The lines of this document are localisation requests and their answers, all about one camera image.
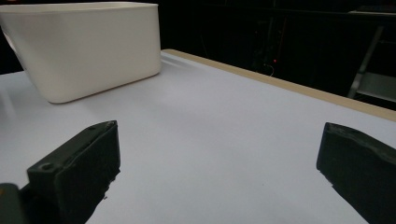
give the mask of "table surface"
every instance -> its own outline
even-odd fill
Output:
[[[0,76],[0,181],[24,186],[36,161],[116,119],[121,172],[88,223],[366,223],[316,169],[322,130],[396,147],[393,111],[174,50],[162,59],[155,77],[63,105],[24,72]]]

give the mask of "white plastic bin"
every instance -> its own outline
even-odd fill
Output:
[[[0,6],[8,43],[41,95],[72,101],[161,70],[158,5]]]

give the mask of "wooden table edge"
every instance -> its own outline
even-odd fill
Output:
[[[237,74],[242,77],[248,77],[260,82],[264,82],[279,88],[294,91],[300,94],[304,94],[310,97],[317,98],[319,100],[327,101],[335,105],[341,105],[347,108],[351,108],[366,114],[370,114],[382,119],[388,119],[391,121],[396,121],[396,111],[386,109],[376,105],[369,105],[363,102],[359,102],[353,99],[349,99],[343,96],[328,93],[326,91],[319,91],[309,87],[305,87],[299,84],[288,82],[279,78],[269,77],[263,74],[248,71],[246,69],[238,68],[235,66],[228,65],[226,63],[218,63],[212,60],[208,60],[199,56],[195,56],[189,53],[181,52],[175,49],[163,49],[163,52],[175,55],[177,57],[191,60],[197,63],[202,63],[211,67],[221,69],[230,73]]]

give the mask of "white table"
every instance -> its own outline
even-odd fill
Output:
[[[0,76],[0,182],[23,187],[29,166],[116,119],[121,172],[89,223],[365,223],[316,169],[323,126],[396,147],[394,111],[166,52],[158,76],[64,105]]]

